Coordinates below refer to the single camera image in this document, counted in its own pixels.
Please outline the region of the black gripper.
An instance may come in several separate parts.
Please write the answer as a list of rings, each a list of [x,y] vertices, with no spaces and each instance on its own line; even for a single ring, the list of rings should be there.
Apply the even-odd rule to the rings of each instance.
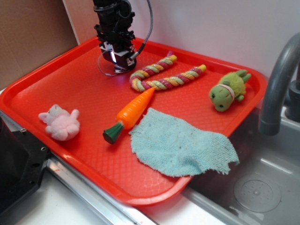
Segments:
[[[135,35],[132,30],[129,30],[131,24],[131,22],[113,22],[110,24],[100,23],[94,26],[100,41],[99,47],[102,56],[111,63],[115,63],[116,59],[115,70],[133,70],[136,67],[137,60],[129,58],[130,53],[134,53],[135,50],[132,44]]]

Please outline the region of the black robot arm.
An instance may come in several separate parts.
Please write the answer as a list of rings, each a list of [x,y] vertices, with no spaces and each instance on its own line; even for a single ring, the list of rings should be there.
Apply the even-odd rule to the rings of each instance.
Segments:
[[[99,20],[94,29],[104,59],[114,64],[117,74],[134,69],[136,60],[131,56],[135,53],[135,35],[130,27],[135,12],[131,4],[127,0],[95,0],[93,3]]]

